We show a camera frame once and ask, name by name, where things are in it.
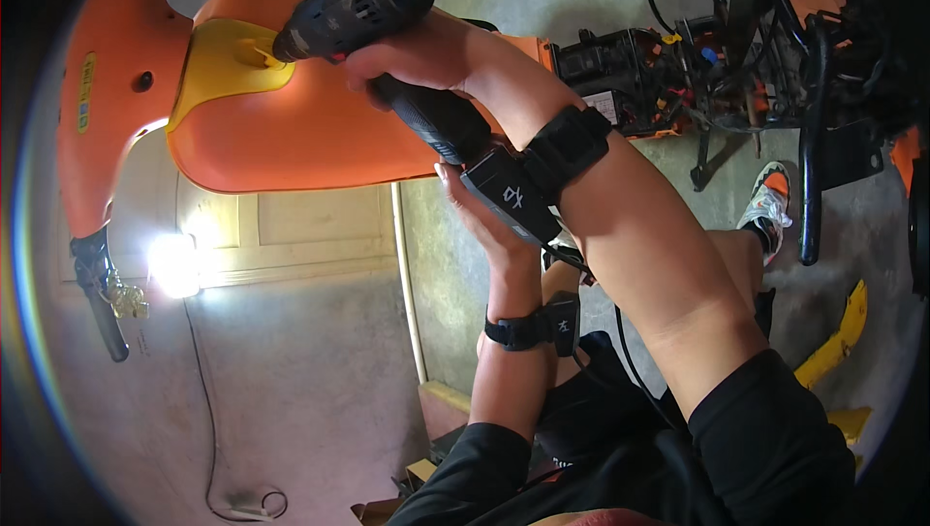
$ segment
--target sticker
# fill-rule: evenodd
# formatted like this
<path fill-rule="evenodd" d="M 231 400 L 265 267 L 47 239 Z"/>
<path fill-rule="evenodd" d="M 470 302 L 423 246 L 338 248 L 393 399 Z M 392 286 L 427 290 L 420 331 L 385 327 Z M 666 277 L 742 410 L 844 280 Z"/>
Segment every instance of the sticker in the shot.
<path fill-rule="evenodd" d="M 81 65 L 81 86 L 77 92 L 77 133 L 84 135 L 90 125 L 90 85 L 94 83 L 94 66 L 97 55 L 93 52 L 84 58 Z"/>
<path fill-rule="evenodd" d="M 584 96 L 581 99 L 584 100 L 585 104 L 589 107 L 597 108 L 597 111 L 603 114 L 604 118 L 608 119 L 611 124 L 617 124 L 617 110 L 614 107 L 613 92 L 607 90 L 590 96 Z"/>

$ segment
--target hand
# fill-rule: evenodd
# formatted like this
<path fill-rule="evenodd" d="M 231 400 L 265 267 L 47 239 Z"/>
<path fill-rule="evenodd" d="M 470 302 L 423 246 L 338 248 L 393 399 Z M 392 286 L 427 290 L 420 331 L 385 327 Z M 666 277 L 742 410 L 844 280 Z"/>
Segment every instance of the hand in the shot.
<path fill-rule="evenodd" d="M 459 178 L 459 167 L 436 163 L 443 190 L 465 229 L 478 240 L 490 266 L 487 319 L 528 316 L 542 305 L 540 248 L 521 240 Z"/>
<path fill-rule="evenodd" d="M 586 107 L 562 80 L 506 38 L 437 10 L 414 28 L 367 45 L 346 60 L 353 90 L 364 90 L 367 80 L 384 73 L 474 97 L 518 150 L 565 106 Z"/>

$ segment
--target drill handle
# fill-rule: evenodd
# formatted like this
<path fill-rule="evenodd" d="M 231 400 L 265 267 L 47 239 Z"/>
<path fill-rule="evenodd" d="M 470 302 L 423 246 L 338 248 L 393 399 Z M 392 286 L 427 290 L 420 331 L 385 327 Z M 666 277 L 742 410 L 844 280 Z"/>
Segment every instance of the drill handle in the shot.
<path fill-rule="evenodd" d="M 491 127 L 478 109 L 450 90 L 414 86 L 382 74 L 375 95 L 427 145 L 451 164 L 477 160 L 491 143 Z"/>

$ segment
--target kickstand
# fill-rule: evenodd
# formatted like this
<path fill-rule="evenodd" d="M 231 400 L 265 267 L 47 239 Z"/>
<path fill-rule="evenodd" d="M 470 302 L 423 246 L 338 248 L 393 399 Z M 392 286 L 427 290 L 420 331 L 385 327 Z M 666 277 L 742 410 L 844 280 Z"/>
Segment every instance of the kickstand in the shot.
<path fill-rule="evenodd" d="M 707 151 L 711 145 L 711 129 L 702 125 L 697 142 L 698 162 L 697 166 L 691 170 L 691 183 L 694 185 L 695 191 L 701 193 L 713 176 L 713 172 L 707 163 Z"/>

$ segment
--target light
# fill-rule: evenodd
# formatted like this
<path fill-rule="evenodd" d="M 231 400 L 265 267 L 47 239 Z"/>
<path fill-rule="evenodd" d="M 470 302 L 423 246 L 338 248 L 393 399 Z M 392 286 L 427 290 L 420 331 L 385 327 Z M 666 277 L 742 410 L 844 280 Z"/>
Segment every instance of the light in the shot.
<path fill-rule="evenodd" d="M 200 292 L 198 272 L 196 249 L 188 234 L 158 236 L 149 248 L 149 273 L 172 298 Z"/>

